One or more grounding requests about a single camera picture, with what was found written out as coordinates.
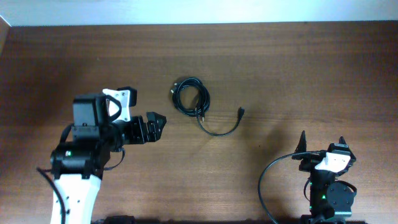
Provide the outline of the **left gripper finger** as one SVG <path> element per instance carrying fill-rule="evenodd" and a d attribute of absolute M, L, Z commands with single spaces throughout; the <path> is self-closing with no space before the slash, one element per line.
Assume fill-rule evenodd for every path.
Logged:
<path fill-rule="evenodd" d="M 162 131 L 167 118 L 156 112 L 147 112 L 147 126 L 149 131 Z"/>
<path fill-rule="evenodd" d="M 148 123 L 148 141 L 156 142 L 161 138 L 162 130 L 158 123 Z"/>

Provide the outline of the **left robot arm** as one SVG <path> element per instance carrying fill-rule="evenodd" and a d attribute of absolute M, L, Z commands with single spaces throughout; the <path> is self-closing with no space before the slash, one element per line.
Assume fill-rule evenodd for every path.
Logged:
<path fill-rule="evenodd" d="M 74 122 L 63 131 L 50 155 L 50 169 L 38 168 L 53 190 L 51 223 L 90 223 L 111 153 L 125 145 L 160 139 L 165 116 L 147 113 L 122 119 L 129 108 L 104 93 L 78 95 L 73 100 Z"/>

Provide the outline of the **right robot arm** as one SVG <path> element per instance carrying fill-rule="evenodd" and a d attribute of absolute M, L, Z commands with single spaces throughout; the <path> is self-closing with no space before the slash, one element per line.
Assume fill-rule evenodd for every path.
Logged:
<path fill-rule="evenodd" d="M 310 174 L 304 185 L 310 188 L 310 195 L 305 196 L 310 202 L 310 214 L 302 215 L 300 222 L 345 223 L 352 216 L 351 207 L 358 190 L 352 184 L 338 180 L 356 162 L 344 137 L 331 143 L 326 150 L 310 152 L 305 131 L 302 131 L 292 159 L 300 161 L 300 171 Z"/>

